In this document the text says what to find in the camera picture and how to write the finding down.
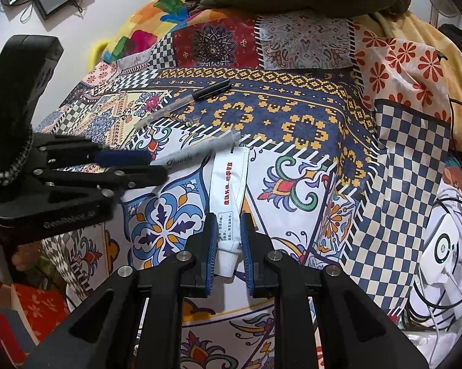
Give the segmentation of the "white ointment tube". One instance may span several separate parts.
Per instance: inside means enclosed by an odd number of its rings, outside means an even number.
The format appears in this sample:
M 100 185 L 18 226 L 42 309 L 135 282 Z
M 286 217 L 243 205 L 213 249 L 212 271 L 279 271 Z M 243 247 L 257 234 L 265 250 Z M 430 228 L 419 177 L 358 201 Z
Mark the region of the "white ointment tube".
M 214 274 L 232 278 L 242 255 L 240 215 L 244 202 L 250 150 L 229 148 L 213 161 L 210 212 L 218 223 L 218 250 Z

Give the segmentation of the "patchwork patterned bed quilt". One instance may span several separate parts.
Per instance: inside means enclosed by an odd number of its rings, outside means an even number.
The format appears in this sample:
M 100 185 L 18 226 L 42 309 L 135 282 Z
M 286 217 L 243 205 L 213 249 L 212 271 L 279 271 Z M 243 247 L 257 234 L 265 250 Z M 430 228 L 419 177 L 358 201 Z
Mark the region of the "patchwork patterned bed quilt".
M 297 263 L 340 265 L 395 318 L 413 284 L 450 125 L 387 99 L 365 108 L 354 48 L 347 19 L 198 20 L 143 53 L 96 65 L 41 129 L 154 158 L 239 132 L 250 150 L 241 212 Z M 227 79 L 225 93 L 134 128 Z M 44 242 L 67 282 L 69 311 L 120 266 L 152 268 L 183 250 L 210 212 L 213 161 L 127 193 L 109 222 Z

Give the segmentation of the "red floral gift bag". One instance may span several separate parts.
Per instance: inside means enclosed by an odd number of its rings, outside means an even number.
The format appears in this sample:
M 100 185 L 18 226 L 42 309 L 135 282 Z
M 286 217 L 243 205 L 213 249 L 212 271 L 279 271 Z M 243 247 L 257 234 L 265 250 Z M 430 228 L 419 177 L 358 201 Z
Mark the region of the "red floral gift bag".
M 0 343 L 15 367 L 69 315 L 67 302 L 56 290 L 21 284 L 0 291 Z

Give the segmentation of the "colourful block blanket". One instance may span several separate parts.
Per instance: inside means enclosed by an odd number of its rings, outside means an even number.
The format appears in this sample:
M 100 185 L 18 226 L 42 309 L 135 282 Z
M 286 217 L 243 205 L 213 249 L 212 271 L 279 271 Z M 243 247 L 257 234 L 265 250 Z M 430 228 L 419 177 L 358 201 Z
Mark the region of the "colourful block blanket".
M 141 53 L 155 45 L 188 17 L 186 0 L 151 0 L 119 29 L 117 35 L 102 52 L 107 63 Z

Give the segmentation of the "yellow floral bedsheet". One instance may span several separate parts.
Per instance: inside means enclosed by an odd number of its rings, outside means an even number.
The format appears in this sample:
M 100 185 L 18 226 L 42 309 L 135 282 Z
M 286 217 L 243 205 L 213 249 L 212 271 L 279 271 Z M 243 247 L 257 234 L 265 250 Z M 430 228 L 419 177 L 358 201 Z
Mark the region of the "yellow floral bedsheet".
M 353 19 L 354 58 L 362 79 L 362 104 L 377 99 L 416 109 L 450 125 L 462 152 L 462 53 L 428 22 L 407 12 Z

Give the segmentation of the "white standing fan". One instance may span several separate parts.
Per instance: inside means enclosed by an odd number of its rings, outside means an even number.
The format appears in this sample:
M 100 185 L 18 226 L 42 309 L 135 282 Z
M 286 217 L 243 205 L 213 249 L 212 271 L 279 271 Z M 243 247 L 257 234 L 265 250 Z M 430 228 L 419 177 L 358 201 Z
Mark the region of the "white standing fan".
M 452 0 L 429 0 L 431 3 L 430 23 L 437 28 L 439 17 L 459 18 L 461 16 L 456 4 Z

